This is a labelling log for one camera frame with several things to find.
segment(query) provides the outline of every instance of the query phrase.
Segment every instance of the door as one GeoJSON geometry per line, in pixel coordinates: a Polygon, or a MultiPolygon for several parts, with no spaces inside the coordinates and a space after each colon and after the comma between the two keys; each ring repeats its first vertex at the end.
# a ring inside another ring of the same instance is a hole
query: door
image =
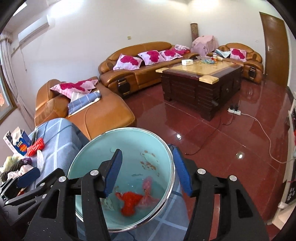
{"type": "Polygon", "coordinates": [[[289,43],[283,20],[260,13],[265,37],[266,79],[287,86],[289,76],[289,43]]]}

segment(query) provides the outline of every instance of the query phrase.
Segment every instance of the wooden coffee table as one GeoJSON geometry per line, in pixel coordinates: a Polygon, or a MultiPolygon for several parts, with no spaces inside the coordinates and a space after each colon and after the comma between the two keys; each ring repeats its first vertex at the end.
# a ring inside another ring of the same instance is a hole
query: wooden coffee table
{"type": "Polygon", "coordinates": [[[194,107],[202,118],[210,121],[215,113],[240,89],[243,66],[218,61],[193,65],[176,64],[162,68],[161,84],[167,101],[176,100],[194,107]]]}

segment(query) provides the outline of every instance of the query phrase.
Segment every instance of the window frame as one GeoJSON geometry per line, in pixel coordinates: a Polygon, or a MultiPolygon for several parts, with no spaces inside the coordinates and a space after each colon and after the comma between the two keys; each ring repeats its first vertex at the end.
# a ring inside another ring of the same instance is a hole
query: window frame
{"type": "Polygon", "coordinates": [[[6,118],[14,111],[17,109],[17,105],[14,101],[13,95],[6,83],[5,77],[4,77],[4,73],[3,73],[3,69],[2,66],[0,65],[0,82],[1,82],[1,86],[3,87],[4,90],[4,95],[6,95],[8,102],[9,102],[9,106],[7,108],[10,108],[2,117],[0,117],[0,125],[6,120],[6,118]]]}

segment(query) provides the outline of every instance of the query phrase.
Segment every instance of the box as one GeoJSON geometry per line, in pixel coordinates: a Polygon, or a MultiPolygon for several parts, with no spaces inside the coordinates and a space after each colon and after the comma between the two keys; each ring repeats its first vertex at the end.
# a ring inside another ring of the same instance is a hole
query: box
{"type": "Polygon", "coordinates": [[[3,140],[12,150],[14,154],[25,155],[27,153],[27,148],[31,145],[31,140],[24,130],[17,127],[12,133],[8,131],[3,140]]]}
{"type": "Polygon", "coordinates": [[[183,59],[182,65],[193,65],[193,60],[192,59],[183,59]]]}

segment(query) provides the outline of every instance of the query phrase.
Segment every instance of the sofa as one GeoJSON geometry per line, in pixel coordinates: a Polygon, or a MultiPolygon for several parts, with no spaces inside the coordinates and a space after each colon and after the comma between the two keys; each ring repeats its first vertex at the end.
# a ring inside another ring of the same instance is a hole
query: sofa
{"type": "Polygon", "coordinates": [[[104,86],[120,96],[126,96],[140,89],[159,83],[161,74],[156,73],[155,70],[180,63],[182,59],[194,58],[195,56],[198,56],[198,54],[187,53],[183,55],[183,58],[177,58],[149,66],[145,66],[143,61],[140,68],[133,71],[124,69],[113,70],[113,67],[116,65],[120,54],[136,57],[139,53],[145,51],[163,51],[174,47],[174,45],[168,42],[150,42],[120,49],[111,54],[99,65],[99,79],[104,86]]]}
{"type": "Polygon", "coordinates": [[[51,87],[60,83],[59,80],[49,80],[39,89],[36,98],[36,126],[55,118],[66,118],[75,124],[89,140],[115,128],[136,126],[136,118],[126,103],[99,82],[93,91],[100,90],[102,98],[68,117],[70,99],[50,90],[51,87]]]}
{"type": "Polygon", "coordinates": [[[245,50],[247,52],[247,61],[242,62],[239,60],[229,58],[224,60],[243,65],[244,68],[242,71],[242,77],[254,81],[256,83],[260,83],[263,79],[264,73],[261,55],[253,49],[251,49],[249,46],[240,43],[228,43],[226,45],[218,47],[218,49],[221,51],[230,51],[230,48],[245,50]]]}

